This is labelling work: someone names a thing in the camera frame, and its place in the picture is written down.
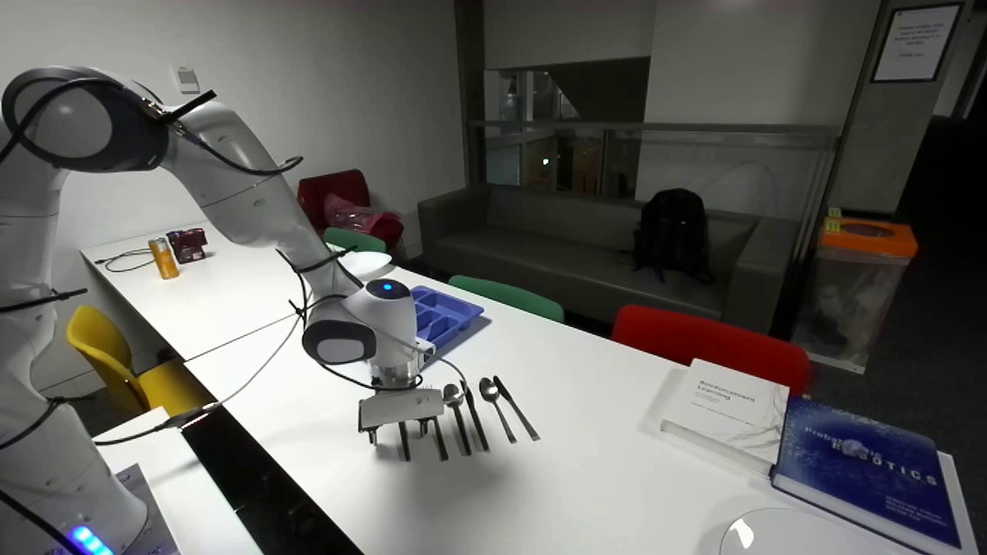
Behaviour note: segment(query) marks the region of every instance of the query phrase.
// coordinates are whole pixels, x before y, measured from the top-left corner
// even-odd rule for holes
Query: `white table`
[[[84,249],[84,260],[165,338],[185,360],[274,325],[300,305],[300,283],[274,248],[237,248],[207,228],[209,260],[179,267],[179,279],[161,281],[158,267],[108,271],[95,267],[127,249],[144,249],[149,239]]]
[[[144,431],[165,419],[165,411],[149,411],[98,435],[98,442]],[[130,443],[102,448],[98,453],[112,466],[112,471],[124,471],[137,463],[143,466],[143,475],[181,555],[258,551],[237,513],[224,503],[215,481],[185,443],[181,431],[165,429]]]
[[[189,357],[189,369],[215,398],[236,393],[293,325],[271,303],[257,315],[241,312],[237,303],[245,290],[287,300],[297,283],[271,279],[271,260],[236,249],[227,257],[245,257],[245,267],[209,270],[207,279],[185,283],[158,281],[158,275],[112,281]],[[400,270],[392,279],[449,290]],[[173,308],[144,303],[149,294],[168,296]],[[436,439],[427,435],[415,439],[415,463],[403,463],[397,448],[373,448],[367,435],[358,435],[358,400],[367,393],[310,360],[300,329],[271,368],[227,404],[227,413],[364,551],[715,551],[724,528],[749,509],[807,513],[774,493],[765,475],[724,468],[638,431],[650,398],[679,369],[675,364],[461,290],[457,296],[485,305],[493,325],[452,357],[471,382],[503,376],[544,442],[533,443],[503,404],[522,439],[506,443],[493,408],[478,400],[493,453],[464,458],[455,419],[443,417],[452,459],[440,463]],[[428,387],[455,379],[440,364],[427,375]],[[952,509],[969,544],[971,531],[955,487]],[[856,538],[865,551],[904,551],[831,516],[817,518]]]

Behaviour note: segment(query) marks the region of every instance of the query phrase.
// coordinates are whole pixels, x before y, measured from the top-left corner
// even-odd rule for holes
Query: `picture frame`
[[[892,9],[873,85],[934,85],[952,45],[958,2]]]

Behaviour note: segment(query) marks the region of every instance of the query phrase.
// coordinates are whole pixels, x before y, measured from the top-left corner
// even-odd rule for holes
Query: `gray wall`
[[[974,52],[981,46],[984,29],[987,29],[987,14],[971,14],[955,29],[955,36],[952,36],[955,52],[952,52],[951,64],[944,67],[946,75],[944,75],[944,88],[934,101],[934,118],[952,118],[966,75],[971,70]]]
[[[878,0],[487,0],[487,67],[650,55],[646,124],[843,126]],[[487,80],[487,118],[503,91]],[[496,153],[490,177],[514,177]],[[641,141],[638,191],[802,220],[817,158]]]
[[[848,118],[843,153],[834,169],[831,204],[845,209],[896,214],[926,126],[946,80],[955,36],[944,52],[944,67],[932,85],[870,85],[878,63],[892,9],[926,6],[926,0],[887,0],[878,29],[870,36],[870,55]]]

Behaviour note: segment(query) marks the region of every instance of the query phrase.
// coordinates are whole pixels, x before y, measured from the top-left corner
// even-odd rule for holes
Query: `white paper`
[[[791,390],[731,368],[695,360],[671,375],[650,400],[641,429],[650,435],[688,435],[741,463],[772,466]]]
[[[896,14],[873,80],[934,80],[955,15],[958,6]]]

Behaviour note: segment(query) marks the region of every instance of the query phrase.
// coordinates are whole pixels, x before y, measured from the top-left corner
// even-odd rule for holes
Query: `sofa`
[[[711,214],[714,283],[633,267],[641,204],[480,184],[421,204],[424,267],[480,275],[615,320],[619,305],[662,305],[749,329],[772,329],[796,248],[796,221]]]

